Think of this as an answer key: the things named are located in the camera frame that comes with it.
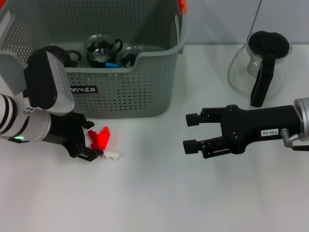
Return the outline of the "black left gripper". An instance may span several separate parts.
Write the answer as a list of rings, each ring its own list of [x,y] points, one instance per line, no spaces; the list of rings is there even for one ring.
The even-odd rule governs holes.
[[[63,116],[51,114],[51,127],[44,140],[49,143],[62,145],[72,158],[80,158],[91,162],[103,155],[103,150],[85,147],[83,128],[94,127],[84,114],[75,112]]]

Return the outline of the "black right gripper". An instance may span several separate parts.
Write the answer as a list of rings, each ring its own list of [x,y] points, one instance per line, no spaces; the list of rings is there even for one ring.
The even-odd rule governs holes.
[[[222,136],[207,140],[185,140],[185,154],[201,152],[204,159],[225,154],[242,154],[247,145],[259,141],[279,140],[280,131],[301,132],[301,122],[293,106],[243,110],[236,105],[226,108],[202,108],[201,112],[186,115],[187,126],[202,123],[221,124]]]

